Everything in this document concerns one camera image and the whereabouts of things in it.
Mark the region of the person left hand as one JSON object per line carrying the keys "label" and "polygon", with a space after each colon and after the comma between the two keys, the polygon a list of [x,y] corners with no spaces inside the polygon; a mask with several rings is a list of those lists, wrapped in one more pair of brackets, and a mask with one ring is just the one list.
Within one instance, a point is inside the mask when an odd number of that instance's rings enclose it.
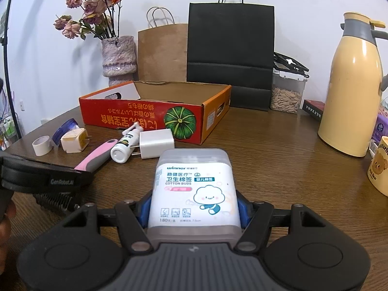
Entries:
{"label": "person left hand", "polygon": [[4,218],[0,224],[0,274],[3,274],[5,270],[5,264],[8,254],[7,241],[11,234],[11,222],[10,220],[16,215],[15,203],[11,200],[8,204]]}

